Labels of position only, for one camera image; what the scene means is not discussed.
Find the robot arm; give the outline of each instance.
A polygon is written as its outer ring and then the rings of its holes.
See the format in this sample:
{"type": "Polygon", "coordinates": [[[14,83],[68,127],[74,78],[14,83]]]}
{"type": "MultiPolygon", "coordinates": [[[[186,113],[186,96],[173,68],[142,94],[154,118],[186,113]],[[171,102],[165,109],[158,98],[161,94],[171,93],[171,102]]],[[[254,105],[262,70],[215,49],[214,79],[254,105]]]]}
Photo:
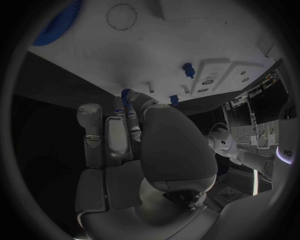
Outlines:
{"type": "Polygon", "coordinates": [[[229,158],[235,164],[243,164],[257,170],[263,174],[265,181],[272,181],[274,157],[264,157],[238,147],[230,132],[227,131],[211,132],[205,137],[209,147],[217,154],[229,158]]]}

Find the purple light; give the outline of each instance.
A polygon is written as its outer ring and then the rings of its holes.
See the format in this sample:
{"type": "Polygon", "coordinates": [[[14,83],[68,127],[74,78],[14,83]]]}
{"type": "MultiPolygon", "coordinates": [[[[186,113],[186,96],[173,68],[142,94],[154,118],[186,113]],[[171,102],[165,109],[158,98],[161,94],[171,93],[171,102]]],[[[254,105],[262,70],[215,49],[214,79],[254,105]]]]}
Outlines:
{"type": "Polygon", "coordinates": [[[276,155],[277,155],[277,157],[278,157],[280,160],[284,161],[285,163],[287,163],[287,164],[292,164],[290,161],[288,161],[288,160],[284,159],[282,156],[280,156],[279,151],[278,151],[278,147],[277,147],[277,149],[276,149],[276,155]]]}

